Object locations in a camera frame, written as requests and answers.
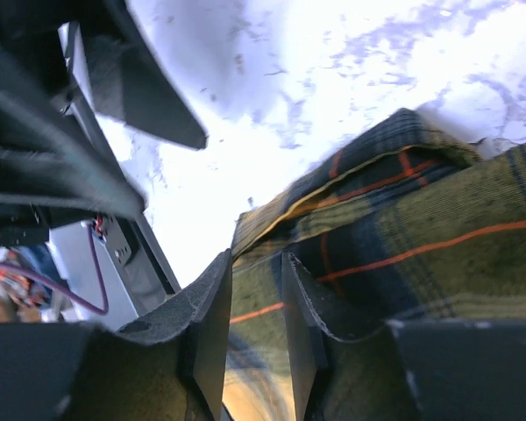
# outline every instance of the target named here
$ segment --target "cable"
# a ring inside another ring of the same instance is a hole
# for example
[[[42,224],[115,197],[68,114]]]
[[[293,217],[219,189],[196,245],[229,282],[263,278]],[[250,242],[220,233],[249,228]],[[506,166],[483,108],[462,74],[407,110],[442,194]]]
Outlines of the cable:
[[[89,226],[88,228],[88,240],[89,240],[89,249],[91,251],[91,257],[94,261],[94,266],[96,267],[96,274],[97,274],[97,281],[99,283],[99,289],[102,293],[102,302],[103,302],[103,308],[100,309],[99,307],[96,307],[94,304],[90,303],[89,301],[84,300],[82,297],[77,296],[74,292],[72,292],[70,289],[59,285],[52,279],[43,276],[42,274],[39,274],[31,269],[21,268],[16,265],[12,265],[10,263],[5,263],[3,261],[0,261],[0,268],[8,269],[14,274],[25,276],[26,278],[32,279],[35,282],[42,283],[43,285],[47,286],[48,288],[60,292],[61,294],[64,294],[68,298],[70,298],[75,303],[80,304],[84,309],[89,310],[99,316],[105,316],[109,312],[109,301],[107,300],[107,292],[105,291],[105,283],[103,282],[103,276],[101,268],[99,268],[99,261],[97,260],[97,253],[96,253],[96,246],[94,245],[94,236],[93,236],[93,228]]]

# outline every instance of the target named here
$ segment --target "plaid fabric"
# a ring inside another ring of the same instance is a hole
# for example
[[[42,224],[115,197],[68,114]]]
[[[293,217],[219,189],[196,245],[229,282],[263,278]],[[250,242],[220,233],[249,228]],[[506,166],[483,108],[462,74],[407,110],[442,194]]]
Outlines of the plaid fabric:
[[[236,421],[295,419],[283,251],[379,322],[526,317],[526,145],[480,161],[400,110],[240,217],[224,385]]]

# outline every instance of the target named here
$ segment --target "black plastic part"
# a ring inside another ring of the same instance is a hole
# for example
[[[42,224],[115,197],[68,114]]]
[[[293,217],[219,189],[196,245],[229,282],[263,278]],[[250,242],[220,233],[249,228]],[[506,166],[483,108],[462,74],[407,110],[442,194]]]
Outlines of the black plastic part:
[[[124,1],[93,7],[81,2],[78,13],[96,111],[156,137],[205,148],[204,129],[167,81]]]
[[[56,419],[92,332],[74,324],[0,325],[0,421]]]
[[[0,0],[0,39],[56,31],[72,20],[71,0]]]
[[[0,203],[141,214],[113,168],[0,49]]]
[[[94,216],[85,210],[0,204],[0,247],[44,243],[49,230]]]
[[[282,290],[285,303],[288,353],[298,421],[314,419],[331,376],[322,329],[306,305],[300,276],[305,269],[292,254],[282,255]]]
[[[117,408],[125,396],[110,394],[109,385],[127,382],[123,389],[132,391],[137,379],[147,384],[150,379],[141,378],[133,368],[140,364],[154,370],[174,367],[168,375],[187,380],[187,393],[196,406],[205,409],[204,416],[197,413],[196,419],[220,419],[230,306],[228,250],[197,281],[124,326],[117,336],[87,323],[0,325],[0,421],[74,419],[71,414],[93,414],[97,406]],[[137,359],[121,360],[117,345],[131,350]],[[158,360],[148,360],[153,355],[147,352],[149,346],[164,346],[168,353],[156,353]],[[180,353],[171,352],[176,346],[182,348]],[[180,356],[187,358],[185,363],[179,361]],[[119,375],[122,371],[131,375]],[[173,396],[166,391],[160,395],[164,399]],[[111,400],[102,401],[98,396]]]
[[[214,419],[220,419],[224,389],[225,359],[231,308],[231,255],[226,252],[225,264],[216,276],[220,282],[210,287],[205,303],[195,314],[187,334],[187,350],[183,377],[195,384],[204,396]]]
[[[389,325],[423,420],[526,420],[526,320]]]
[[[140,245],[129,221],[106,217],[103,221],[103,233],[110,243],[108,251],[111,258],[121,265],[127,265],[138,252]]]
[[[140,215],[134,221],[128,221],[136,239],[139,241],[141,250],[144,251],[145,258],[148,264],[156,274],[166,294],[174,294],[181,289],[177,282],[174,271],[167,261],[166,255],[160,247],[160,243],[156,239],[152,231],[152,227],[146,221],[144,215]]]
[[[67,89],[68,71],[56,29],[20,39],[1,40],[0,44],[48,97]]]

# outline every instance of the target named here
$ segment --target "orange stripe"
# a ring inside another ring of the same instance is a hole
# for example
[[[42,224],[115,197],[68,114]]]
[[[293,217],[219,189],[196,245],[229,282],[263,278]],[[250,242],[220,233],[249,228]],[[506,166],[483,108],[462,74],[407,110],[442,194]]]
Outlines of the orange stripe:
[[[413,168],[411,167],[411,162],[409,162],[407,152],[401,151],[398,153],[398,156],[400,158],[400,163],[402,164],[403,172],[405,173],[406,177],[415,177],[422,186],[426,186],[427,184],[429,184],[422,175],[417,174],[416,170],[413,170]]]
[[[325,266],[325,270],[327,271],[327,273],[331,274],[333,273],[333,268],[331,267],[330,258],[327,254],[327,232],[325,232],[322,235],[321,249],[323,265]],[[345,292],[341,289],[341,285],[339,285],[339,283],[336,280],[331,280],[331,283],[333,284],[333,289],[335,290],[335,292],[337,292],[340,296],[344,297]]]
[[[269,305],[268,307],[264,307],[261,310],[253,311],[242,316],[237,316],[236,318],[231,318],[230,324],[244,322],[246,320],[249,320],[250,318],[256,318],[257,316],[261,316],[265,313],[268,313],[269,311],[281,309],[282,307],[284,307],[284,303]]]
[[[417,165],[415,168],[413,168],[414,172],[423,171],[424,169],[436,164],[437,162],[435,160],[425,161],[422,164]],[[351,199],[355,196],[362,195],[364,193],[367,193],[374,189],[379,189],[380,187],[387,186],[388,184],[393,184],[394,182],[399,182],[408,176],[405,173],[401,173],[398,175],[394,175],[393,177],[387,178],[385,180],[381,180],[379,182],[373,182],[372,184],[369,184],[366,187],[363,187],[358,190],[354,190],[350,193],[346,193],[339,197],[330,197],[329,199],[323,200],[322,202],[311,204],[306,207],[302,207],[301,209],[296,210],[296,215],[299,215],[300,213],[306,212],[306,211],[315,211],[316,209],[321,209],[325,206],[331,206],[333,204],[343,202],[345,200]]]
[[[341,160],[341,153],[343,152],[343,149],[341,149],[339,152],[335,154],[335,157],[333,158],[333,165],[330,169],[330,178],[334,179],[339,177],[339,161]]]
[[[456,246],[459,243],[462,243],[469,239],[473,239],[475,237],[479,237],[481,235],[488,235],[488,234],[492,234],[495,232],[501,232],[501,231],[521,230],[524,228],[526,228],[526,220],[519,221],[519,222],[510,222],[507,224],[497,224],[497,225],[486,226],[484,228],[480,228],[479,230],[475,230],[467,234],[460,235],[459,237],[456,237],[455,239],[449,239],[447,241],[440,241],[438,243],[425,244],[424,246],[419,246],[412,250],[408,250],[405,253],[401,253],[396,256],[390,257],[389,259],[376,261],[375,263],[370,263],[365,266],[358,266],[355,268],[348,268],[345,270],[340,270],[334,274],[329,274],[329,275],[317,278],[317,280],[320,282],[329,282],[341,276],[357,274],[358,272],[366,272],[367,270],[373,270],[377,268],[384,268],[385,266],[393,265],[394,263],[400,262],[402,260],[408,259],[409,257],[413,257],[421,253],[431,252],[439,248]]]

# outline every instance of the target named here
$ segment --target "black plastic panel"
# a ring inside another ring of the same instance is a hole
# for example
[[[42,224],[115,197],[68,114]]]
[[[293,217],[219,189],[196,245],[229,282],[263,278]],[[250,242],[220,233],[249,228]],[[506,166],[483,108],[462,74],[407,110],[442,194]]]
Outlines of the black plastic panel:
[[[123,0],[80,2],[96,111],[195,149],[207,135],[154,59]]]
[[[315,405],[329,386],[331,375],[325,338],[305,303],[296,261],[282,255],[282,291],[285,303],[288,353],[298,421],[312,419]]]
[[[56,31],[74,18],[72,0],[0,0],[0,39]]]
[[[227,251],[118,334],[0,325],[0,421],[220,419],[230,305]]]
[[[110,244],[108,250],[111,258],[125,266],[139,250],[130,223],[124,219],[117,221],[114,217],[106,217],[103,221],[103,233]]]
[[[526,321],[390,326],[423,420],[526,420]]]
[[[56,29],[20,39],[1,41],[5,51],[48,97],[67,91],[69,80]]]

